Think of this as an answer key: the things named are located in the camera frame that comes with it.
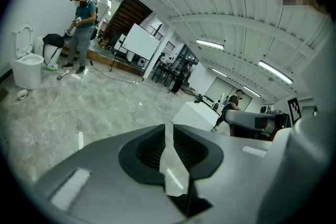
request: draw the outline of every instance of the white table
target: white table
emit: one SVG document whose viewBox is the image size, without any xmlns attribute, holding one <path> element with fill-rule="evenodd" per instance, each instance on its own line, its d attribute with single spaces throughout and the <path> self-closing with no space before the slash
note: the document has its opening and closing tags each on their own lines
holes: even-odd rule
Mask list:
<svg viewBox="0 0 336 224">
<path fill-rule="evenodd" d="M 204 103 L 186 102 L 173 119 L 174 124 L 211 131 L 219 115 Z"/>
</svg>

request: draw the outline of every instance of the toilet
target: toilet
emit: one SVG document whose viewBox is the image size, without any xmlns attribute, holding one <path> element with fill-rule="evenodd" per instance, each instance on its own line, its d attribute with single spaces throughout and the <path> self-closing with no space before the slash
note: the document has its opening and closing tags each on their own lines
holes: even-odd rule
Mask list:
<svg viewBox="0 0 336 224">
<path fill-rule="evenodd" d="M 18 87 L 35 90 L 41 84 L 43 57 L 33 54 L 32 26 L 26 23 L 22 30 L 14 31 L 15 59 L 12 61 L 14 81 Z"/>
</svg>

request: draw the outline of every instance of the concrete floor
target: concrete floor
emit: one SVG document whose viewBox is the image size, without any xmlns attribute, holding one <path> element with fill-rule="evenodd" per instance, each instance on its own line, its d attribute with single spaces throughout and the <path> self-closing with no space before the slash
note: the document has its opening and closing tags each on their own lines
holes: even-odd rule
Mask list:
<svg viewBox="0 0 336 224">
<path fill-rule="evenodd" d="M 59 65 L 65 62 L 65 58 L 60 58 Z M 140 81 L 139 76 L 119 69 L 108 72 L 107 66 L 99 63 L 94 66 L 116 79 Z M 81 80 L 65 76 L 58 81 L 58 75 L 42 70 L 40 87 L 30 91 L 23 101 L 16 98 L 21 89 L 15 86 L 13 76 L 2 84 L 9 91 L 0 108 L 9 144 L 7 159 L 20 178 L 33 184 L 47 170 L 79 150 L 80 132 L 85 146 L 106 137 L 165 124 L 166 149 L 160 171 L 165 174 L 166 193 L 180 196 L 187 192 L 188 172 L 173 148 L 171 120 L 184 102 L 195 100 L 193 96 L 181 90 L 173 95 L 144 85 L 114 81 L 89 63 Z M 168 90 L 150 79 L 144 83 Z M 219 132 L 228 133 L 226 123 Z M 167 172 L 168 168 L 182 187 Z"/>
</svg>

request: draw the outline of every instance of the ceiling beam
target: ceiling beam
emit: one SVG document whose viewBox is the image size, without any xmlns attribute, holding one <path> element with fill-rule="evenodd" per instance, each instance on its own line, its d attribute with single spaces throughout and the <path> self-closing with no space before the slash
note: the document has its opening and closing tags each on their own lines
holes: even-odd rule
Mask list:
<svg viewBox="0 0 336 224">
<path fill-rule="evenodd" d="M 256 93 L 265 96 L 267 99 L 273 101 L 273 102 L 277 102 L 277 98 L 273 95 L 271 95 L 269 92 L 267 92 L 266 90 L 264 90 L 263 88 L 259 87 L 259 86 L 255 86 L 253 84 L 251 84 L 250 81 L 248 81 L 247 79 L 243 78 L 241 75 L 236 74 L 230 70 L 228 70 L 225 67 L 221 67 L 215 63 L 211 63 L 209 60 L 202 58 L 200 61 L 206 63 L 209 67 L 211 68 L 215 68 L 218 71 L 221 71 L 223 73 L 225 73 L 228 76 L 231 76 L 232 78 L 236 78 L 238 80 L 240 80 L 246 87 L 249 87 L 251 90 L 254 90 Z"/>
<path fill-rule="evenodd" d="M 219 56 L 218 51 L 217 50 L 212 50 L 212 49 L 207 49 L 208 52 L 210 53 L 216 53 L 217 56 Z M 266 78 L 272 78 L 273 82 L 278 85 L 279 87 L 281 87 L 282 89 L 284 89 L 290 96 L 296 96 L 296 92 L 291 89 L 291 87 L 289 87 L 288 85 L 286 85 L 285 83 L 283 83 L 280 79 L 278 79 L 278 77 L 274 76 L 273 74 L 271 74 L 270 72 L 266 71 L 263 68 L 260 68 L 258 66 L 255 66 L 253 63 L 250 63 L 248 61 L 243 60 L 242 58 L 238 58 L 236 56 L 233 56 L 231 54 L 227 54 L 226 52 L 221 52 L 220 56 L 225 57 L 226 59 L 229 59 L 231 61 L 234 61 L 242 66 L 245 66 L 247 68 L 252 69 L 253 71 L 265 76 Z"/>
<path fill-rule="evenodd" d="M 298 50 L 308 59 L 312 59 L 315 55 L 314 50 L 308 45 L 303 43 L 301 40 L 295 36 L 269 24 L 259 22 L 257 20 L 238 17 L 232 15 L 222 15 L 222 14 L 198 14 L 198 15 L 187 15 L 181 17 L 174 17 L 170 20 L 172 23 L 183 23 L 187 22 L 209 22 L 209 23 L 224 23 L 232 24 L 237 26 L 243 26 L 255 31 L 259 31 L 266 35 L 272 36 L 285 44 L 290 45 L 295 50 Z"/>
</svg>

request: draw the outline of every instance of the backpack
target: backpack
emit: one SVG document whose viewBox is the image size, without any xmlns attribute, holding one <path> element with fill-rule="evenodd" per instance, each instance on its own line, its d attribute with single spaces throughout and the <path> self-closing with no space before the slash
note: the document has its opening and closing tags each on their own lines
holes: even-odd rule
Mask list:
<svg viewBox="0 0 336 224">
<path fill-rule="evenodd" d="M 97 35 L 97 32 L 98 32 L 98 25 L 99 25 L 99 19 L 98 19 L 98 4 L 97 4 L 97 2 L 95 2 L 95 4 L 96 4 L 96 21 L 95 21 L 95 29 L 93 30 L 93 33 L 92 33 L 92 35 L 91 35 L 91 38 L 90 38 L 90 40 L 94 40 L 95 38 L 96 38 L 96 35 Z"/>
</svg>

